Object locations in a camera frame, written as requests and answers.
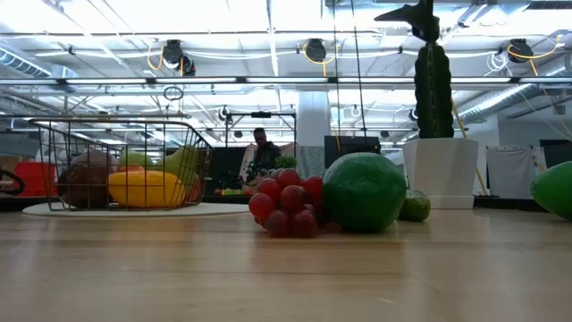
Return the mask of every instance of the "wire basket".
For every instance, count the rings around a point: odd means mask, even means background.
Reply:
[[[174,209],[203,198],[213,148],[185,122],[29,122],[38,127],[41,162],[55,167],[56,180],[45,180],[52,211]]]

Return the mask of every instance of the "white planter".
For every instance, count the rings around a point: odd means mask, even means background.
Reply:
[[[409,188],[422,191],[431,208],[473,207],[479,143],[467,139],[422,139],[403,146]]]

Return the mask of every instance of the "table surface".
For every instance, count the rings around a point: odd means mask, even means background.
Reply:
[[[250,215],[0,214],[0,321],[570,321],[572,223],[434,211],[271,239]]]

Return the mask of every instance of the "person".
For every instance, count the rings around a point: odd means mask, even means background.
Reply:
[[[258,145],[257,153],[254,155],[254,164],[259,169],[274,169],[276,159],[281,155],[280,148],[266,140],[266,133],[263,128],[254,129],[254,140]]]

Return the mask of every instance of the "yellow mango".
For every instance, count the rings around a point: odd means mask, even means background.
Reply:
[[[124,207],[176,208],[185,198],[185,186],[174,174],[129,171],[109,174],[107,179],[109,194]]]

